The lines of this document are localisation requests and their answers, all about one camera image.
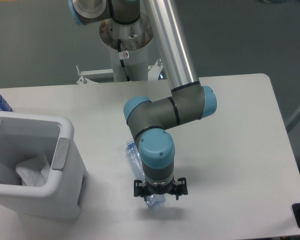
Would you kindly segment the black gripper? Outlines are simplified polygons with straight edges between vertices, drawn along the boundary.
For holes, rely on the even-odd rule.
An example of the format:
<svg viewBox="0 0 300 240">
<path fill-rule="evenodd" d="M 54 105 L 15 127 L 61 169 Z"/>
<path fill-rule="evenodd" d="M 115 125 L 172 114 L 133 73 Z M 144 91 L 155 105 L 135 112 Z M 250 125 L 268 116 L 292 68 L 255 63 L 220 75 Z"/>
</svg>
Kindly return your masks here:
<svg viewBox="0 0 300 240">
<path fill-rule="evenodd" d="M 175 195 L 178 201 L 180 196 L 188 195 L 187 179 L 185 177 L 172 180 L 166 185 L 151 185 L 149 182 L 135 179 L 133 182 L 133 196 L 147 198 L 151 195 Z"/>
</svg>

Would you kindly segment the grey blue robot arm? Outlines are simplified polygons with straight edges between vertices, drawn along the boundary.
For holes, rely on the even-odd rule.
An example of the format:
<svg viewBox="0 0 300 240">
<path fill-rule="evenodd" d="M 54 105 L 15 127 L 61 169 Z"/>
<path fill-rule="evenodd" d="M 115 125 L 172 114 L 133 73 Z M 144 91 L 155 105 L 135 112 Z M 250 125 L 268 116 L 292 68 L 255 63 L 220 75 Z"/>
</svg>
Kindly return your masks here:
<svg viewBox="0 0 300 240">
<path fill-rule="evenodd" d="M 128 100 L 123 108 L 140 154 L 144 179 L 133 184 L 135 197 L 157 194 L 187 195 L 184 177 L 174 178 L 175 145 L 168 129 L 211 116 L 217 99 L 196 76 L 176 3 L 146 0 L 143 15 L 138 0 L 70 0 L 70 12 L 79 25 L 101 22 L 103 42 L 115 50 L 125 81 L 135 80 L 128 70 L 128 54 L 156 39 L 171 96 L 152 101 L 146 96 Z"/>
</svg>

